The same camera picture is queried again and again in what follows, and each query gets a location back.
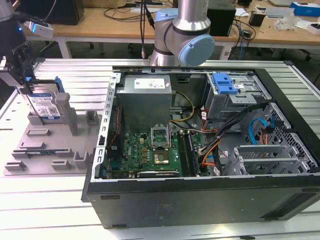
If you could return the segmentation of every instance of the wooden desk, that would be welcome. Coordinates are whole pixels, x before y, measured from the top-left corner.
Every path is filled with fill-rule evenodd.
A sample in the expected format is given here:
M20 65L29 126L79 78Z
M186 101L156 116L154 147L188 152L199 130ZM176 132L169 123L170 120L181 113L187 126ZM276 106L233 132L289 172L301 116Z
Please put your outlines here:
M274 7L271 4L261 1L261 0L253 0L250 4L250 7L247 9L247 12L252 11L256 5L259 5L260 7ZM317 17L305 17L305 16L298 16L299 18L302 18L303 20L308 20L310 22L316 22ZM249 18L248 17L236 17L236 19L241 20L242 22L249 24ZM254 30L256 31L256 36L252 40L249 46L251 47L261 47L263 48L262 44L267 44L270 46L265 47L271 47L276 48L277 45L297 45L297 48L306 48L303 45L308 45L309 49L312 49L313 47L317 48L320 45L320 36L314 35L310 32L308 32L305 29L296 28L296 30L284 30L279 31L274 27L274 22L276 19L274 18L267 18L265 17L262 25L260 27L253 26ZM243 24L242 28L251 30L250 27L245 26ZM231 34L233 36L239 36L239 32L236 26L232 27Z
M270 7L265 1L253 0L247 11L252 11L256 6ZM139 13L120 13L114 17L127 18L139 15ZM301 17L305 20L316 21L316 17ZM240 20L248 23L249 17L240 17ZM320 36L313 35L304 29L278 31L274 28L275 19L265 18L261 27L254 27L256 37L249 47L282 48L282 49L320 49ZM77 26L53 24L54 37L51 41L57 41L63 58L71 58L68 42L98 42L98 43L141 43L139 22L121 22L104 16L101 8L86 8L84 16ZM215 36L217 46L222 46L221 60L227 60L232 47L238 40L238 30L234 26L229 37ZM145 43L154 43L155 32L145 24ZM29 34L30 40L47 40L43 37Z

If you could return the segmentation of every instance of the blue hard drive label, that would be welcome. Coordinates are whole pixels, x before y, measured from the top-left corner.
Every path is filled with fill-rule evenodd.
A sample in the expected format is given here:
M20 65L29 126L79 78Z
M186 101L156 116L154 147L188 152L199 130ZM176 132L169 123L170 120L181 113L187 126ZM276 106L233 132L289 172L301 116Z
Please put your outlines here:
M50 93L34 93L29 95L29 99L40 117L44 119L60 118L60 113Z

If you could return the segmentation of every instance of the light blue robot joint cap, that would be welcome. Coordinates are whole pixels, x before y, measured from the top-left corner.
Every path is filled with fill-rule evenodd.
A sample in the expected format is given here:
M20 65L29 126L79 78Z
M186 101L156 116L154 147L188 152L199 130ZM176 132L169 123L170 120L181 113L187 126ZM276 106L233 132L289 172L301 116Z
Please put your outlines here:
M178 8L164 8L155 14L155 22L174 19L178 16Z
M178 58L185 66L199 66L211 57L214 49L214 38L209 34L200 35L182 48Z

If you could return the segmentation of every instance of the metal table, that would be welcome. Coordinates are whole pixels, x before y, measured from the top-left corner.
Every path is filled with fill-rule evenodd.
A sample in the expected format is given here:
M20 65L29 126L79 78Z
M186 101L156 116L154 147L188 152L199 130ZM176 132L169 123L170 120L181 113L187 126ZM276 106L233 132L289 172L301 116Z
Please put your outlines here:
M146 66L125 59L47 59L36 68L39 79L59 76L78 114L101 111L112 66ZM281 61L208 61L215 68L265 68L320 137L320 92L294 66ZM27 124L28 105L16 92L0 111L0 169ZM90 203L82 203L84 176L0 177L0 239L256 239L317 240L320 202L288 221L105 230Z

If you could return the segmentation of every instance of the power supply label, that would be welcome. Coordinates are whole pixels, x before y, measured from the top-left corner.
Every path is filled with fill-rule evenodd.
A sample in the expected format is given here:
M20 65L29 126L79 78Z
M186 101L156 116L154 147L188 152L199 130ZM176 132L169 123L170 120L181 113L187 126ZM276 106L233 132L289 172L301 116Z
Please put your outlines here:
M135 89L165 89L163 78L137 78L134 80Z
M50 93L34 93L29 95L29 99L40 117L46 119L60 117L57 106L52 103L53 97Z

